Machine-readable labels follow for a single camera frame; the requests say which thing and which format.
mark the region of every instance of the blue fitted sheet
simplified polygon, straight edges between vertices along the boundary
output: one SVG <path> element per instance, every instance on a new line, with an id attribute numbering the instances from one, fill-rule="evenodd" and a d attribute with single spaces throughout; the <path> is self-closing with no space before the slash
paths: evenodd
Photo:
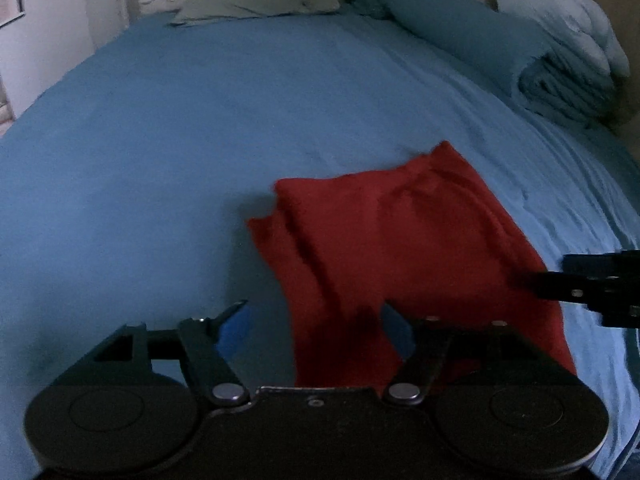
<path id="1" fill-rule="evenodd" d="M 286 306 L 243 223 L 270 212 L 279 178 L 392 168 L 448 139 L 550 269 L 640 247 L 640 171 L 607 130 L 520 109 L 393 22 L 170 18 L 131 27 L 0 141 L 2 480 L 37 471 L 20 432 L 31 397 L 124 323 L 170 328 L 247 298 L 234 368 L 249 386 L 292 381 Z M 611 414 L 605 477 L 640 418 L 637 331 L 576 306 L 564 320 Z"/>

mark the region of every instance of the bed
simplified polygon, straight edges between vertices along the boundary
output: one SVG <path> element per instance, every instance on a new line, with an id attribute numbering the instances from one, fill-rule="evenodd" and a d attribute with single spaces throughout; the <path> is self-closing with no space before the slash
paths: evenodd
<path id="1" fill-rule="evenodd" d="M 449 140 L 550 270 L 640 248 L 640 170 L 609 130 L 523 109 L 393 21 L 172 17 L 139 19 L 1 140 L 2 479 L 37 473 L 30 399 L 123 324 L 249 300 L 234 370 L 251 388 L 292 383 L 286 302 L 244 224 L 273 208 L 277 179 L 393 168 Z M 638 333 L 563 315 L 578 376 L 611 415 L 591 466 L 610 478 L 638 440 Z"/>

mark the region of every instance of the red cloth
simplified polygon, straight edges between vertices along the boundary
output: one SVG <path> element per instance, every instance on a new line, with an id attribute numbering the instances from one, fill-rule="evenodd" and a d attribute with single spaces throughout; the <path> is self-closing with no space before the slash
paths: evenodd
<path id="1" fill-rule="evenodd" d="M 507 321 L 575 373 L 558 302 L 522 286 L 545 266 L 480 176 L 448 143 L 390 171 L 275 185 L 248 221 L 289 303 L 298 386 L 376 386 L 400 357 L 380 322 L 404 316 L 473 328 Z"/>

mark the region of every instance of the red towel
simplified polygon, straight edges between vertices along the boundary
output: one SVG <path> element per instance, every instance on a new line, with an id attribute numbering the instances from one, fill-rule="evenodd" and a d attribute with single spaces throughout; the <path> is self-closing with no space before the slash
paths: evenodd
<path id="1" fill-rule="evenodd" d="M 375 386 L 401 364 L 380 309 L 466 328 L 504 320 L 575 373 L 556 301 L 522 285 L 545 266 L 448 143 L 390 171 L 275 185 L 248 221 L 289 303 L 298 386 Z"/>

